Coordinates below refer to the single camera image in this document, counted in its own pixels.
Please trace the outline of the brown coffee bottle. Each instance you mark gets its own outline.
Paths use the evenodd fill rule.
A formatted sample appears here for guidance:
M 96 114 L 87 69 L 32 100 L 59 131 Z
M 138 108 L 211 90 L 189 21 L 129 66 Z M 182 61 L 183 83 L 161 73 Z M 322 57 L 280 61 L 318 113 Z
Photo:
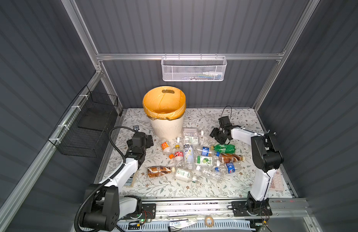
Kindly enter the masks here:
M 228 153 L 221 153 L 218 156 L 218 159 L 221 163 L 235 163 L 243 161 L 243 157 L 236 155 L 236 154 L 228 154 Z

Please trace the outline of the white ribbed trash bin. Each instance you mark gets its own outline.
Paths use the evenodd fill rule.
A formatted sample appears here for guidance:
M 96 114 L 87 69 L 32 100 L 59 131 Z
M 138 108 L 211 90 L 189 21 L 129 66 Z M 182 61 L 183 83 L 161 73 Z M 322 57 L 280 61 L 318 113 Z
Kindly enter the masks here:
M 182 133 L 184 115 L 174 120 L 150 119 L 153 131 L 159 138 L 176 139 Z

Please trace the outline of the bottle red label yellow cap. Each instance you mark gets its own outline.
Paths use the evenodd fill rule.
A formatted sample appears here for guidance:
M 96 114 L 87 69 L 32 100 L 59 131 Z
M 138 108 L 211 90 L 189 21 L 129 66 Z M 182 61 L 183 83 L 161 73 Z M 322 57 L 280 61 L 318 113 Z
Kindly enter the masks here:
M 176 167 L 183 167 L 185 164 L 184 153 L 180 145 L 175 145 L 174 162 Z

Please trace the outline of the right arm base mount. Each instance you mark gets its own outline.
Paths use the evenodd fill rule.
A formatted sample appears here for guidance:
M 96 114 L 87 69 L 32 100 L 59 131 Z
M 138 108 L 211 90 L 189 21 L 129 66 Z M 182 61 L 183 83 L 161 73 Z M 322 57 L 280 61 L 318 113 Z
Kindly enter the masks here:
M 249 202 L 249 201 L 233 201 L 227 206 L 235 217 L 269 217 L 272 216 L 272 210 L 268 201 Z

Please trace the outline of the pink calculator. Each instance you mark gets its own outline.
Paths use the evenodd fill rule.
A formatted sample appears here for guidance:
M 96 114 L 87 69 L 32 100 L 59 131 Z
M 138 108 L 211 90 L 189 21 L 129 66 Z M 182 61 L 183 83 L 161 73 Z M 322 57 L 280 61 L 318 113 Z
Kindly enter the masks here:
M 284 190 L 283 178 L 282 178 L 282 174 L 281 174 L 280 170 L 276 170 L 276 172 L 272 178 L 270 190 L 275 190 L 275 191 L 283 191 Z

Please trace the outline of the orange bin liner bag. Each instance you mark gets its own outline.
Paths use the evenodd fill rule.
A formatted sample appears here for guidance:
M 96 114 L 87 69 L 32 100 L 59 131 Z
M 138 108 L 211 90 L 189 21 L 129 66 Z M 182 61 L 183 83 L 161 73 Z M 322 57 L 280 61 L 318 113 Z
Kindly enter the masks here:
M 185 113 L 186 95 L 176 87 L 160 86 L 145 94 L 142 105 L 151 120 L 175 120 Z

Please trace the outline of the square clear bottle white cap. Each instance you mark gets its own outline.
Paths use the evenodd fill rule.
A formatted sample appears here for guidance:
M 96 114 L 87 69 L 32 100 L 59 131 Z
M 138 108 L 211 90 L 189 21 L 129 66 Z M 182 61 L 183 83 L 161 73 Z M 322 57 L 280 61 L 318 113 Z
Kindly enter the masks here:
M 183 128 L 182 133 L 184 136 L 189 136 L 189 137 L 199 137 L 204 135 L 203 130 L 200 130 L 198 128 L 188 128 L 188 127 Z

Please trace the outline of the illustrated paperback book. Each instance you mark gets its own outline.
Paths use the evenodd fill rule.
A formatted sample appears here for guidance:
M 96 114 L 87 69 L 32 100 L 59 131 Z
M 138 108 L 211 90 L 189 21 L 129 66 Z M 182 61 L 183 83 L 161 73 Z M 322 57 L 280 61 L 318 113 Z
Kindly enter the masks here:
M 136 180 L 136 176 L 137 176 L 138 172 L 134 173 L 133 175 L 131 175 L 128 180 L 126 181 L 126 183 L 124 184 L 125 187 L 129 187 L 132 188 L 134 186 L 135 180 Z

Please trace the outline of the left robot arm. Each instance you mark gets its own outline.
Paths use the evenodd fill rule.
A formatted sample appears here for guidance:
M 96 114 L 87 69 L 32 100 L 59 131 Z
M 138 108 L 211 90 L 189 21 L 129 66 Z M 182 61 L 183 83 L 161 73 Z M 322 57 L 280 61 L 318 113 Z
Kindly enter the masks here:
M 128 149 L 123 154 L 112 139 L 116 129 L 127 129 L 133 132 L 127 141 Z M 154 145 L 151 135 L 126 126 L 116 126 L 108 133 L 108 139 L 113 148 L 121 155 L 122 163 L 111 175 L 99 182 L 91 184 L 85 191 L 83 203 L 76 212 L 74 230 L 83 232 L 85 228 L 92 232 L 111 232 L 118 227 L 118 221 L 131 214 L 140 214 L 142 201 L 140 197 L 129 195 L 120 196 L 120 190 L 127 180 L 142 166 L 147 149 Z

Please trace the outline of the silver foil wrapper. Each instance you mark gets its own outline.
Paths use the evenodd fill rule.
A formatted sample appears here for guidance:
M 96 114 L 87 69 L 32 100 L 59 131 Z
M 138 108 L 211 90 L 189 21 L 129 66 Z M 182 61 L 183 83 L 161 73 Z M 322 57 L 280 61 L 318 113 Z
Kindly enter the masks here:
M 198 219 L 196 219 L 196 218 L 170 221 L 169 226 L 168 226 L 168 231 L 169 232 L 178 232 L 178 231 L 180 231 L 184 228 L 190 227 L 196 223 L 198 223 Z

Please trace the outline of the clear bottle white label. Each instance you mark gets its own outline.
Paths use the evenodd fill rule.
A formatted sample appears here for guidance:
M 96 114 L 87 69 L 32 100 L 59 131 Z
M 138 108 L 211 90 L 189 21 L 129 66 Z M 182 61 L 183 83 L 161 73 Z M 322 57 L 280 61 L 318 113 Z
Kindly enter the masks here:
M 190 143 L 194 146 L 200 145 L 200 138 L 198 136 L 179 136 L 176 138 L 176 141 L 182 145 L 185 143 Z

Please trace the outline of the tape roll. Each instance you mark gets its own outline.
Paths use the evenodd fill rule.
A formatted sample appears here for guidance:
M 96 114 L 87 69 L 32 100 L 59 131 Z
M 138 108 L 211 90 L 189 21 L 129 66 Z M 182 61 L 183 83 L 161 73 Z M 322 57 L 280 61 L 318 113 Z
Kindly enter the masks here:
M 204 218 L 204 224 L 206 227 L 212 228 L 212 227 L 214 227 L 215 221 L 211 216 L 206 216 Z

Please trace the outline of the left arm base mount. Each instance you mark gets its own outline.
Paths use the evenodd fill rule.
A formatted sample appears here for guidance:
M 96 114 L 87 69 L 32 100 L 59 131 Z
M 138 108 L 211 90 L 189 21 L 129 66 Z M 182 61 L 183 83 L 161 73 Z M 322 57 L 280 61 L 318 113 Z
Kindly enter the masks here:
M 123 217 L 123 220 L 141 220 L 141 219 L 155 219 L 156 204 L 142 204 L 141 210 L 138 213 L 132 213 Z

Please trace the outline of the tall clear bottle dark label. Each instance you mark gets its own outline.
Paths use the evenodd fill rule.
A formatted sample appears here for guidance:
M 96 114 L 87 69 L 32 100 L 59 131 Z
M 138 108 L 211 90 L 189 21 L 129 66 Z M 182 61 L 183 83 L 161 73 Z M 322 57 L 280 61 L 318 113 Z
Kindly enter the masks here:
M 185 158 L 185 167 L 189 170 L 192 170 L 194 167 L 194 157 L 193 157 L 193 144 L 190 142 L 189 138 L 185 138 L 183 145 L 184 158 Z

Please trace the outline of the clear bottle blue label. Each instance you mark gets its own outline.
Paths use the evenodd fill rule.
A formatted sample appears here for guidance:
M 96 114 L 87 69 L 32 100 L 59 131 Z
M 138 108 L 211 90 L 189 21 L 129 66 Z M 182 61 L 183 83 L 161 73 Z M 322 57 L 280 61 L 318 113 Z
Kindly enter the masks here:
M 241 164 L 238 162 L 222 163 L 220 166 L 215 167 L 214 170 L 222 175 L 233 174 L 241 170 Z
M 217 152 L 213 146 L 210 147 L 199 146 L 195 148 L 195 151 L 198 155 L 206 156 L 206 157 L 215 157 L 217 155 Z

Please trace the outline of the brown tea bottle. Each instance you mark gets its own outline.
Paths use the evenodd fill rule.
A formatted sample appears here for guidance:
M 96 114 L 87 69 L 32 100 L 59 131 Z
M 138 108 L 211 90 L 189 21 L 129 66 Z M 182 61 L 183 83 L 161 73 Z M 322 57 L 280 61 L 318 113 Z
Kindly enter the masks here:
M 147 175 L 150 178 L 161 177 L 167 174 L 171 174 L 175 170 L 176 167 L 152 166 L 147 168 Z

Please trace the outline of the bottle green lime label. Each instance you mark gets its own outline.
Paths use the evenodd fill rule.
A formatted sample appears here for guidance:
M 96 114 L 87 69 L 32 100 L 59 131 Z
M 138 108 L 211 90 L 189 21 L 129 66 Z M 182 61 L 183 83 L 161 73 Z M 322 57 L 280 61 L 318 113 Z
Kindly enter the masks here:
M 194 163 L 196 165 L 205 166 L 205 167 L 218 167 L 218 166 L 220 166 L 220 161 L 219 160 L 214 159 L 213 157 L 202 156 L 202 155 L 198 155 L 195 158 Z

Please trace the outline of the small bottle orange label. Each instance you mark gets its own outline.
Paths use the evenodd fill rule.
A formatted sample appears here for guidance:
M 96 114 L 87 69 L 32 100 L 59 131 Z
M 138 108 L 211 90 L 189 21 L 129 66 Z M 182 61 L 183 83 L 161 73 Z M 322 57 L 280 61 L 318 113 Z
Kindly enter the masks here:
M 167 140 L 166 138 L 161 138 L 160 139 L 160 147 L 161 147 L 163 153 L 168 154 L 168 155 L 170 154 L 171 146 L 170 146 L 169 140 Z

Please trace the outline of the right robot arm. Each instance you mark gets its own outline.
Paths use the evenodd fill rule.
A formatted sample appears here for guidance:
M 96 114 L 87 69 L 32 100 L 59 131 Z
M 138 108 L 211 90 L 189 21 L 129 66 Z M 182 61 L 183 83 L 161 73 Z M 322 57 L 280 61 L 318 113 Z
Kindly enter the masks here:
M 233 139 L 251 146 L 252 160 L 257 167 L 251 190 L 247 194 L 246 209 L 251 215 L 269 206 L 271 182 L 283 163 L 276 137 L 272 132 L 259 134 L 239 125 L 233 125 L 228 116 L 219 118 L 219 127 L 214 128 L 210 137 L 225 145 Z

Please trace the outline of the green plastic bottle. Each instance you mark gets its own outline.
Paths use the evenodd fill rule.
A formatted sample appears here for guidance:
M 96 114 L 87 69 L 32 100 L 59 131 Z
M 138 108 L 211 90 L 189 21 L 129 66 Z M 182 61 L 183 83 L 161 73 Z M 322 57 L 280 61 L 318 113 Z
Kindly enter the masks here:
M 218 145 L 215 145 L 214 147 L 214 150 L 216 152 L 219 152 L 219 153 L 229 153 L 229 154 L 234 154 L 236 152 L 236 146 L 235 145 L 231 145 L 231 144 L 218 144 Z

